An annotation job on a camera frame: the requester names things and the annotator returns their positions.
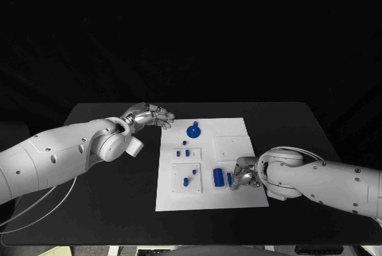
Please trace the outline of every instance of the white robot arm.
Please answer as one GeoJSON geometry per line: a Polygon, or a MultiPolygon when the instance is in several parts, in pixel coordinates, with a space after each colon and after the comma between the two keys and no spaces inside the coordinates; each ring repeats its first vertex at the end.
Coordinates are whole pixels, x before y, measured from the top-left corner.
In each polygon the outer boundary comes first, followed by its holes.
{"type": "Polygon", "coordinates": [[[172,127],[175,115],[136,104],[121,117],[98,119],[48,130],[0,153],[0,204],[51,188],[111,162],[124,152],[136,157],[143,143],[132,136],[146,125],[172,127]]]}
{"type": "Polygon", "coordinates": [[[306,164],[302,154],[284,148],[260,158],[238,158],[231,189],[258,187],[260,178],[267,195],[281,201],[305,195],[323,205],[382,219],[381,171],[316,159],[306,164]]]}

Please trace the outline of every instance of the blue knob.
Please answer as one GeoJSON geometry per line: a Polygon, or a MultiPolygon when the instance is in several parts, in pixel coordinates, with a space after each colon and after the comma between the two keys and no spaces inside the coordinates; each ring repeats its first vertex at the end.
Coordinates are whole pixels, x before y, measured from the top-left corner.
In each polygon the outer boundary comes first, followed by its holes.
{"type": "Polygon", "coordinates": [[[194,125],[188,128],[188,136],[191,138],[198,138],[201,135],[201,128],[198,127],[198,122],[194,122],[194,125]]]}

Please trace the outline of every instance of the blue block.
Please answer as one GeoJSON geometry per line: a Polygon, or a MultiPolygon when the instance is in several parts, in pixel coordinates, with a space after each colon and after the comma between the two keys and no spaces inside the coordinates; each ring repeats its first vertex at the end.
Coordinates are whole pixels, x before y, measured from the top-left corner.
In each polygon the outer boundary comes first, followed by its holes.
{"type": "Polygon", "coordinates": [[[232,185],[232,174],[231,174],[231,172],[227,173],[227,181],[228,181],[228,186],[231,187],[231,185],[232,185]]]}
{"type": "Polygon", "coordinates": [[[225,186],[224,171],[221,170],[221,168],[214,169],[214,183],[215,187],[225,186]]]}

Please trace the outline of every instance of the blue object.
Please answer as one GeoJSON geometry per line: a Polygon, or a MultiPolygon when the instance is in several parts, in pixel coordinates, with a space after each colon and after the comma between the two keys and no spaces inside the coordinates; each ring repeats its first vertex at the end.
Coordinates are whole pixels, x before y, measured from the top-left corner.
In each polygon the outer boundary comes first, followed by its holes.
{"type": "Polygon", "coordinates": [[[201,128],[198,127],[198,122],[194,122],[194,125],[188,128],[188,136],[191,138],[198,138],[201,135],[201,128]]]}
{"type": "Polygon", "coordinates": [[[221,168],[214,169],[214,183],[215,187],[225,186],[224,171],[221,170],[221,168]]]}
{"type": "Polygon", "coordinates": [[[228,181],[228,186],[231,187],[231,185],[232,185],[232,175],[231,175],[231,172],[227,173],[227,181],[228,181]]]}

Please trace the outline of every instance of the floor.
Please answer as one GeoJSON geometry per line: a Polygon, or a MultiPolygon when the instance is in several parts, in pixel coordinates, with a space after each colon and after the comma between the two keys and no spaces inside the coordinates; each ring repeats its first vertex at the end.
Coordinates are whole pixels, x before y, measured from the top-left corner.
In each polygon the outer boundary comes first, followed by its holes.
{"type": "MultiPolygon", "coordinates": [[[[274,251],[284,253],[290,256],[297,256],[294,253],[296,246],[276,246],[274,251]]],[[[44,252],[47,252],[54,247],[0,247],[0,256],[39,256],[44,252]]],[[[351,246],[343,247],[343,253],[341,256],[356,256],[355,250],[351,246]]],[[[109,255],[109,247],[106,246],[81,246],[72,247],[72,256],[107,256],[109,255]]],[[[121,251],[121,256],[136,256],[136,247],[126,246],[121,251]]]]}

